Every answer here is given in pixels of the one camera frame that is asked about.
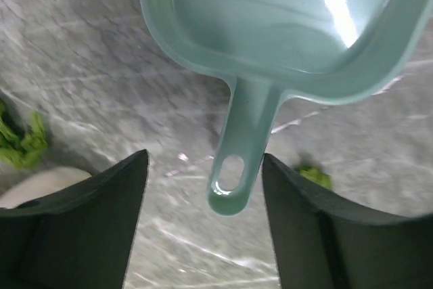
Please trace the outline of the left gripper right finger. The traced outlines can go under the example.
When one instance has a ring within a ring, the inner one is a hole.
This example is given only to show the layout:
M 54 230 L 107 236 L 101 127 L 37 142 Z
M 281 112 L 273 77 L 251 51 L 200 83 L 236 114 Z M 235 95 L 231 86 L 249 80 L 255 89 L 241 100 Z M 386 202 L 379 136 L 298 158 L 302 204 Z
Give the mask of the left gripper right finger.
M 263 191 L 282 288 L 431 288 L 432 215 L 347 200 L 266 154 Z

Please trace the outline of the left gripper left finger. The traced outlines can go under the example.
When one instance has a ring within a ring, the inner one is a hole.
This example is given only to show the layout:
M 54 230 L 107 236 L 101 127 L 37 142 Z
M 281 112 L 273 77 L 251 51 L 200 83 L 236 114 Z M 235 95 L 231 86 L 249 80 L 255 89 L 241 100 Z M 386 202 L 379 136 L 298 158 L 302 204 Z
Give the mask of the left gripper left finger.
M 1 210 L 2 288 L 122 288 L 147 183 L 140 150 L 54 194 Z

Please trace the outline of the teal dustpan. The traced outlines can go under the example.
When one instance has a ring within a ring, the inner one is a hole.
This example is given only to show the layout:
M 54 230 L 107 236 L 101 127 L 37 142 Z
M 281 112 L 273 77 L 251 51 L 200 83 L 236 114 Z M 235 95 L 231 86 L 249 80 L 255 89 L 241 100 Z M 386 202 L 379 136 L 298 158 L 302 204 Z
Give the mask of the teal dustpan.
M 365 99 L 401 73 L 432 0 L 140 0 L 147 28 L 182 67 L 231 91 L 209 176 L 210 208 L 244 210 L 280 105 Z

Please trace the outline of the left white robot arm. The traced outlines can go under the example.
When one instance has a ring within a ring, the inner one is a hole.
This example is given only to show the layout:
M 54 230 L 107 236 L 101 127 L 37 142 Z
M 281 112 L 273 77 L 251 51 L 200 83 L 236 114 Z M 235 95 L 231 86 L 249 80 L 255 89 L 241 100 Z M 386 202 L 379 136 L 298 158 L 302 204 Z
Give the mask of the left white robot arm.
M 2 288 L 122 288 L 149 156 L 98 175 L 58 167 L 1 197 Z M 276 157 L 263 161 L 282 288 L 431 288 L 432 216 L 351 202 Z

